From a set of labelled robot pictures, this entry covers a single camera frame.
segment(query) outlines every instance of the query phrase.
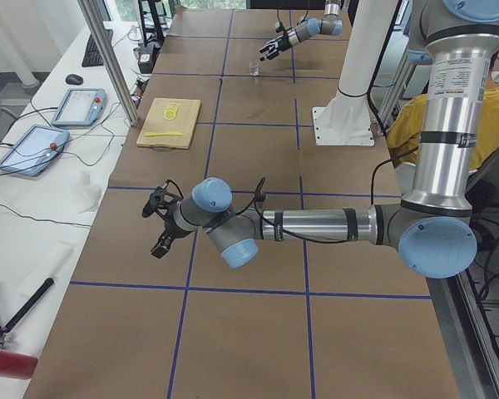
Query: computer mouse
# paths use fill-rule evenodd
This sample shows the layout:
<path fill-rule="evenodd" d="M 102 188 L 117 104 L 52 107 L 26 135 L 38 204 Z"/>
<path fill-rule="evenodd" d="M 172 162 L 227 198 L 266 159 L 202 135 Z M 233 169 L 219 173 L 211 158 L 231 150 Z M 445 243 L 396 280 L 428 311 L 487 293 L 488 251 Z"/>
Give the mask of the computer mouse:
<path fill-rule="evenodd" d="M 68 85 L 76 85 L 79 86 L 83 83 L 83 78 L 79 75 L 76 75 L 75 73 L 71 73 L 65 78 L 65 82 Z"/>

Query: keyboard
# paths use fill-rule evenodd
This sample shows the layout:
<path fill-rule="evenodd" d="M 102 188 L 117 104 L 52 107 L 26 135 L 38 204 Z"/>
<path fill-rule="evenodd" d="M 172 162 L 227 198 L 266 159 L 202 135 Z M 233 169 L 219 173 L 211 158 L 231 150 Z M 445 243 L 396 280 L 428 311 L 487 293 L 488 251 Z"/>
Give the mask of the keyboard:
<path fill-rule="evenodd" d="M 109 42 L 113 38 L 113 30 L 106 29 L 107 37 L 109 37 Z M 101 54 L 98 51 L 98 46 L 94 42 L 94 37 L 89 36 L 89 40 L 86 42 L 85 55 L 83 56 L 82 67 L 99 67 L 103 65 L 103 60 L 101 59 Z"/>

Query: red fire extinguisher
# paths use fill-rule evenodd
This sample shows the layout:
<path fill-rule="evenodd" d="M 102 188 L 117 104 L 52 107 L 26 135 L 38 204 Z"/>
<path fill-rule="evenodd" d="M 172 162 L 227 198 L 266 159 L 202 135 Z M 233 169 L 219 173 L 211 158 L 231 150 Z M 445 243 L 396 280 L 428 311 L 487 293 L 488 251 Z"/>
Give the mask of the red fire extinguisher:
<path fill-rule="evenodd" d="M 0 377 L 27 380 L 32 377 L 37 362 L 36 357 L 0 349 Z"/>

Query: blue joint cap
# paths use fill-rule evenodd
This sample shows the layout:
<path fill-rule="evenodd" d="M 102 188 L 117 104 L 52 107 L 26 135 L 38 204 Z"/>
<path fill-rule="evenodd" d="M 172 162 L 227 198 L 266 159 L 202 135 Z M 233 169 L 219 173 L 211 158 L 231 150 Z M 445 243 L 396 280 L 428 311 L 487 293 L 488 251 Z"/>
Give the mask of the blue joint cap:
<path fill-rule="evenodd" d="M 449 278 L 473 262 L 477 240 L 461 220 L 440 216 L 419 220 L 406 229 L 398 251 L 415 272 L 430 278 Z"/>
<path fill-rule="evenodd" d="M 210 177 L 192 189 L 192 199 L 207 212 L 222 212 L 230 207 L 233 195 L 222 179 Z"/>
<path fill-rule="evenodd" d="M 474 23 L 499 21 L 499 0 L 443 0 L 443 5 L 455 17 Z"/>
<path fill-rule="evenodd" d="M 243 239 L 224 249 L 222 258 L 231 268 L 239 268 L 247 264 L 259 252 L 254 239 Z"/>
<path fill-rule="evenodd" d="M 342 21 L 339 19 L 331 32 L 331 36 L 338 36 L 340 33 L 342 33 Z"/>
<path fill-rule="evenodd" d="M 307 28 L 309 29 L 309 34 L 310 36 L 316 36 L 317 34 L 319 34 L 319 31 L 320 31 L 320 24 L 321 22 L 319 22 L 318 19 L 316 18 L 310 18 L 308 21 L 307 21 Z"/>
<path fill-rule="evenodd" d="M 408 48 L 408 62 L 413 65 L 431 65 L 432 57 L 423 50 L 413 50 Z"/>

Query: aluminum rail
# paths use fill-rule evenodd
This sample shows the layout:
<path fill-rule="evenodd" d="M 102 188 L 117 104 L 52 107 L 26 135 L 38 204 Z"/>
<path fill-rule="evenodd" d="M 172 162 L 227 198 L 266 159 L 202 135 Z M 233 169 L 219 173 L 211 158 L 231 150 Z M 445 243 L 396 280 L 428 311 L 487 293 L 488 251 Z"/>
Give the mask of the aluminum rail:
<path fill-rule="evenodd" d="M 124 75 L 122 75 L 122 70 L 116 59 L 113 47 L 107 38 L 100 10 L 98 9 L 96 2 L 89 0 L 77 0 L 77 2 L 82 9 L 86 24 L 91 30 L 94 42 L 98 46 L 98 51 L 103 58 L 107 73 L 109 74 L 113 87 L 115 87 L 116 95 L 120 100 L 122 108 L 124 108 L 127 119 L 129 120 L 130 125 L 134 126 L 139 120 L 139 115 L 136 112 L 135 103 L 131 99 L 126 80 L 124 79 Z"/>

